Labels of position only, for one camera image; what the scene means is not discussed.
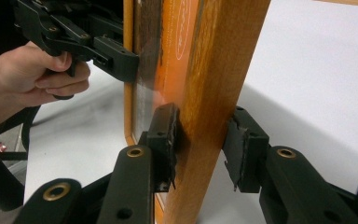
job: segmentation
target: wooden board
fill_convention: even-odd
[[[134,2],[137,82],[125,89],[129,144],[148,129],[156,106],[176,103],[176,189],[164,223],[195,223],[255,50],[269,0]]]

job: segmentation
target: edge of wood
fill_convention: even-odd
[[[133,43],[133,1],[123,0],[124,5],[124,48],[132,50]],[[133,98],[133,84],[124,83],[124,136],[128,146],[135,145],[135,140],[132,136],[132,98]],[[162,223],[163,206],[158,195],[155,195],[155,220],[157,223]]]

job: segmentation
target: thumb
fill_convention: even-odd
[[[0,67],[3,72],[11,72],[19,77],[41,77],[46,69],[62,72],[69,68],[72,62],[71,55],[64,52],[58,57],[52,57],[36,45],[27,44],[13,49],[0,57]]]

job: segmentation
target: white surface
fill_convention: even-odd
[[[123,83],[91,66],[89,89],[69,101],[43,105],[31,130],[25,198],[56,178],[84,187],[113,171],[127,146]]]
[[[273,146],[301,151],[326,181],[358,188],[358,7],[272,0],[238,105]],[[221,154],[199,223],[265,223]]]
[[[301,151],[322,176],[358,187],[358,7],[273,0],[238,105],[273,146]],[[82,185],[111,172],[125,146],[122,83],[92,74],[90,90],[45,105],[32,129],[26,195],[58,177]],[[257,194],[233,192],[220,157],[199,223],[265,223]]]

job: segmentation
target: finger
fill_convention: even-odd
[[[85,80],[61,88],[47,88],[46,92],[52,95],[69,96],[85,91],[89,88],[89,85],[89,82]]]
[[[76,64],[76,73],[74,77],[69,77],[67,73],[56,73],[44,75],[39,78],[35,85],[38,88],[60,88],[71,85],[80,81],[84,81],[90,76],[89,66],[84,63]]]
[[[25,74],[43,74],[46,68],[61,72],[71,65],[72,57],[64,52],[58,57],[52,57],[45,51],[33,44],[28,44],[17,49],[13,49],[2,55],[3,63],[9,71],[19,71]]]
[[[52,94],[47,93],[46,90],[34,88],[31,91],[20,93],[18,101],[22,105],[37,106],[57,101],[57,99]]]
[[[32,41],[28,41],[28,43],[26,44],[26,46],[29,46],[29,47],[34,47],[34,48],[39,48],[36,44],[34,44],[34,42]]]

